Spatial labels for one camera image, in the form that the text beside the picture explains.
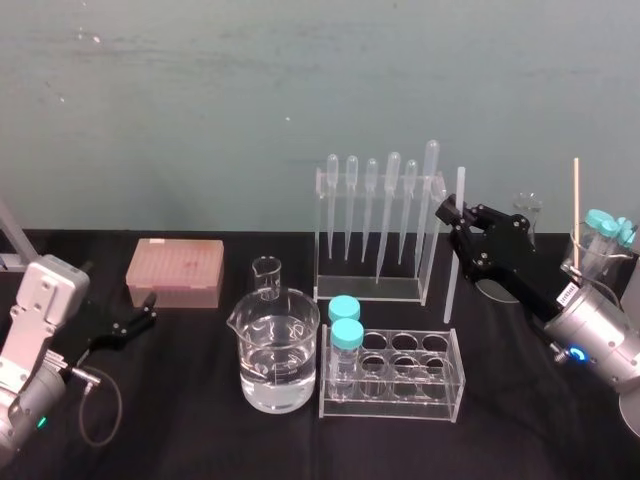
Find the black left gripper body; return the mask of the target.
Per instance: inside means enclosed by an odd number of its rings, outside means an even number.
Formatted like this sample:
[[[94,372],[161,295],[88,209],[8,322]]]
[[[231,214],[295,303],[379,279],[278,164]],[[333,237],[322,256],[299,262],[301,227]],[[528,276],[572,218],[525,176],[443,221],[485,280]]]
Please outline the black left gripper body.
[[[67,329],[67,363],[79,366],[94,350],[110,346],[121,320],[111,311],[85,300]]]

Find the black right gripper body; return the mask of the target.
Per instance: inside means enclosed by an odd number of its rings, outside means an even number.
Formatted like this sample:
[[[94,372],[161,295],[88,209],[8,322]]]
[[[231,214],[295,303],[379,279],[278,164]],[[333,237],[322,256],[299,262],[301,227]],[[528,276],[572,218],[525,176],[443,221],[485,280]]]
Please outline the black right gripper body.
[[[465,275],[474,282],[499,284],[539,320],[553,320],[578,294],[579,284],[539,254],[527,235],[499,226],[488,234],[473,235],[473,239],[482,268]]]

